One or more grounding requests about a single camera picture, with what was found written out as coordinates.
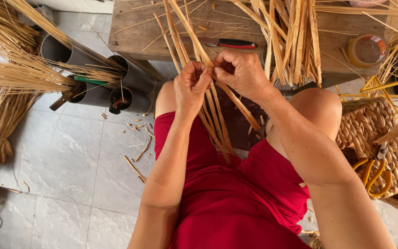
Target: hand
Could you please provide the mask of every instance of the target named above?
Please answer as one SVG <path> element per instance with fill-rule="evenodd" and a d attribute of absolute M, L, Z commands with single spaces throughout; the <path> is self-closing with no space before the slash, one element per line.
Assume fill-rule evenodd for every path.
<path fill-rule="evenodd" d="M 213 60 L 216 80 L 261 105 L 274 87 L 265 76 L 257 54 L 224 49 Z"/>
<path fill-rule="evenodd" d="M 203 62 L 190 61 L 174 79 L 176 114 L 193 121 L 198 115 L 205 90 L 210 86 L 213 69 Z"/>

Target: tool handle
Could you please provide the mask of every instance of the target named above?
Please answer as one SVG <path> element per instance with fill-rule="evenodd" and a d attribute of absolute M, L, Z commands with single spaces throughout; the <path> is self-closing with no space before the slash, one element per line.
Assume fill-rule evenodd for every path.
<path fill-rule="evenodd" d="M 219 39 L 219 45 L 224 47 L 239 48 L 239 49 L 255 49 L 257 44 L 254 42 L 238 40 L 238 39 Z"/>
<path fill-rule="evenodd" d="M 75 79 L 76 81 L 92 83 L 92 84 L 99 85 L 99 86 L 102 86 L 102 85 L 105 85 L 105 84 L 108 83 L 108 82 L 106 82 L 106 81 L 93 80 L 93 79 L 90 79 L 90 78 L 88 78 L 88 77 L 81 76 L 81 75 L 75 75 L 75 76 L 74 76 L 74 79 Z"/>

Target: packing tape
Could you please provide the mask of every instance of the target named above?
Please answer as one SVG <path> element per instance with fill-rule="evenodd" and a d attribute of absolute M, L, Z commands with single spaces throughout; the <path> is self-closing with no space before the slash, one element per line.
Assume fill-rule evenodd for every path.
<path fill-rule="evenodd" d="M 367 62 L 364 62 L 364 61 L 360 60 L 359 58 L 357 58 L 357 55 L 355 53 L 355 49 L 356 49 L 357 41 L 359 39 L 372 40 L 379 46 L 379 48 L 380 48 L 380 56 L 379 56 L 379 58 L 377 59 L 376 62 L 367 63 Z M 349 59 L 351 60 L 351 63 L 353 65 L 355 65 L 356 67 L 368 68 L 368 67 L 372 67 L 374 65 L 379 65 L 388 56 L 388 52 L 387 51 L 388 51 L 388 43 L 386 43 L 386 41 L 382 37 L 379 37 L 378 35 L 373 35 L 373 34 L 360 35 L 360 36 L 358 36 L 358 37 L 356 37 L 354 39 L 350 39 L 348 41 L 347 54 L 348 54 Z"/>

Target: woman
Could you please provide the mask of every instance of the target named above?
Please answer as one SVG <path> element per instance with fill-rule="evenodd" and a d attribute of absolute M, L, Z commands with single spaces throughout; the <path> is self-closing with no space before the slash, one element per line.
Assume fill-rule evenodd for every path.
<path fill-rule="evenodd" d="M 341 104 L 324 89 L 286 101 L 256 54 L 223 50 L 190 62 L 156 102 L 157 161 L 128 248 L 308 248 L 297 222 L 311 196 L 327 249 L 395 248 L 340 149 Z M 245 160 L 217 155 L 197 114 L 211 75 L 270 116 Z"/>

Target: woman's right hand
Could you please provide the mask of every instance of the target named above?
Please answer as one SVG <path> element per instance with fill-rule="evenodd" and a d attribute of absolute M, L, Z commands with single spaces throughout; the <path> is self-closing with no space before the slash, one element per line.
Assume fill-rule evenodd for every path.
<path fill-rule="evenodd" d="M 257 54 L 224 49 L 213 64 L 216 80 L 243 97 L 259 105 L 274 97 L 274 87 L 265 76 Z"/>

